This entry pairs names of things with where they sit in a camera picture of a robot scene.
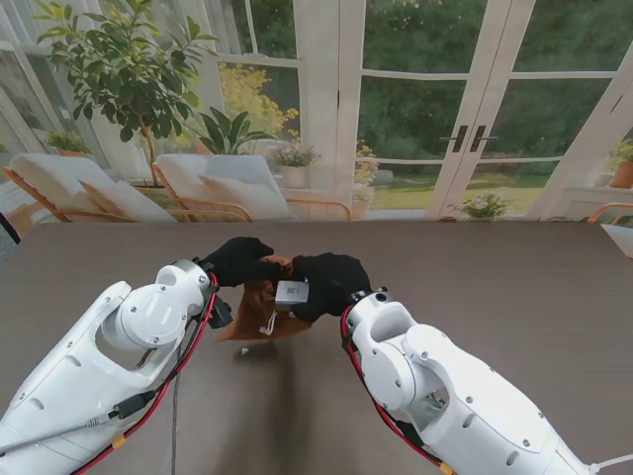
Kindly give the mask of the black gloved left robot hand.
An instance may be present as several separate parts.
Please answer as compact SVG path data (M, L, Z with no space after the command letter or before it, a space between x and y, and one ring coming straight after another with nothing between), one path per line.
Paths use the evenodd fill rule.
M272 281L289 276L292 262L274 254L257 237L233 237L217 250L194 262L213 274L220 287L236 287L250 281Z

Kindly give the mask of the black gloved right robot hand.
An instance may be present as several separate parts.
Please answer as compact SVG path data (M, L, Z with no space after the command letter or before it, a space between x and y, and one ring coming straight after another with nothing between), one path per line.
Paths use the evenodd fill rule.
M359 259L331 252L298 255L292 260L293 275L309 286L306 303L296 305L296 318L313 324L324 315L341 317L357 292L368 294L372 287Z

